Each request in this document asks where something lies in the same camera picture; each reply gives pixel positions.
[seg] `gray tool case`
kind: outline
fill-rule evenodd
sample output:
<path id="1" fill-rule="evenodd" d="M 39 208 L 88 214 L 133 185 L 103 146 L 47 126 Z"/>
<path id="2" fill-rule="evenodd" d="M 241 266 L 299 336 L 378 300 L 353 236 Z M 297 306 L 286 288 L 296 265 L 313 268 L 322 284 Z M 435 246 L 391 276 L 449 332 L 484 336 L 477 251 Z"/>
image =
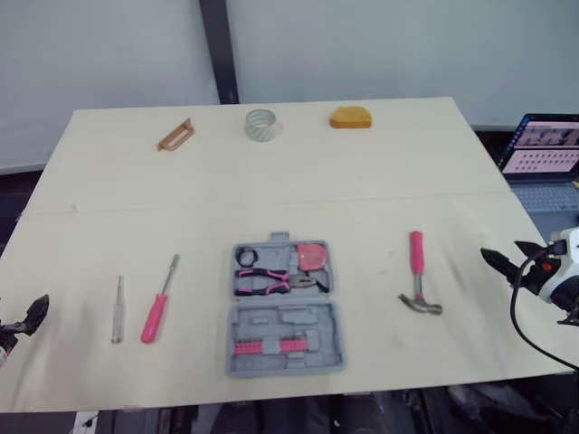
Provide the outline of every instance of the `gray tool case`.
<path id="1" fill-rule="evenodd" d="M 300 244 L 318 244 L 327 252 L 323 269 L 308 273 L 320 286 L 292 288 L 286 294 L 240 297 L 238 291 L 236 295 L 236 289 L 251 292 L 280 283 L 270 277 L 239 277 L 240 271 L 284 270 L 306 276 L 299 270 Z M 250 267 L 242 267 L 237 260 L 237 253 L 245 248 L 257 253 Z M 332 373 L 346 367 L 337 307 L 328 299 L 335 280 L 324 241 L 291 241 L 287 232 L 274 232 L 268 242 L 234 246 L 232 265 L 232 295 L 237 303 L 229 315 L 226 352 L 227 372 L 232 377 Z"/>

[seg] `laptop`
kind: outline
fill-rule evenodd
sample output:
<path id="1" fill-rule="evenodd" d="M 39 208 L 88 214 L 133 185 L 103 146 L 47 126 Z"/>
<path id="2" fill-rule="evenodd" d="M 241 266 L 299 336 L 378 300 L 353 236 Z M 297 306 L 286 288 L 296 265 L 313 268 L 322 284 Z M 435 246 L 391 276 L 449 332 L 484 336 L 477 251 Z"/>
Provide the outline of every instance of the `laptop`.
<path id="1" fill-rule="evenodd" d="M 579 115 L 525 115 L 498 167 L 528 213 L 577 212 Z"/>

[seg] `claw hammer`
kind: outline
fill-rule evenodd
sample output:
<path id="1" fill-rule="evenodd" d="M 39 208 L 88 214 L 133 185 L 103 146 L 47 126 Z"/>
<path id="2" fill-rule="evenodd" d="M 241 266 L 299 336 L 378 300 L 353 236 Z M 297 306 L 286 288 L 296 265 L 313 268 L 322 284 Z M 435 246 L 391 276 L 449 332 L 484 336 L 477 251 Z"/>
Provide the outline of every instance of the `claw hammer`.
<path id="1" fill-rule="evenodd" d="M 410 265 L 414 275 L 414 298 L 400 294 L 400 298 L 410 309 L 416 312 L 440 315 L 441 305 L 426 303 L 422 294 L 422 274 L 424 273 L 424 252 L 422 250 L 422 232 L 410 232 Z"/>

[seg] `hammer head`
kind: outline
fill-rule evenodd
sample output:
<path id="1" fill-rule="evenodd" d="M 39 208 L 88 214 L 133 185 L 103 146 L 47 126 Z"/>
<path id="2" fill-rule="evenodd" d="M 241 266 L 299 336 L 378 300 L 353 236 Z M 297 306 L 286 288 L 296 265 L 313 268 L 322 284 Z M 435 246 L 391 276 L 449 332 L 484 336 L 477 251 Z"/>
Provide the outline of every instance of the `hammer head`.
<path id="1" fill-rule="evenodd" d="M 422 314 L 440 315 L 442 313 L 441 305 L 431 305 L 424 301 L 423 297 L 408 298 L 404 294 L 398 296 L 405 305 L 410 309 L 420 312 Z"/>

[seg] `hammer handle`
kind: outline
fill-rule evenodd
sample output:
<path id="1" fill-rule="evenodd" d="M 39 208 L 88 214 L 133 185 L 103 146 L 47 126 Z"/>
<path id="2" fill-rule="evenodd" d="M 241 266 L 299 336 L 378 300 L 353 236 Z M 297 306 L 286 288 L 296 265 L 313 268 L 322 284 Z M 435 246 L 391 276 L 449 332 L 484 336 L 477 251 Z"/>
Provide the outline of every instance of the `hammer handle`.
<path id="1" fill-rule="evenodd" d="M 422 251 L 422 232 L 410 232 L 410 265 L 414 274 L 424 273 L 424 252 Z"/>

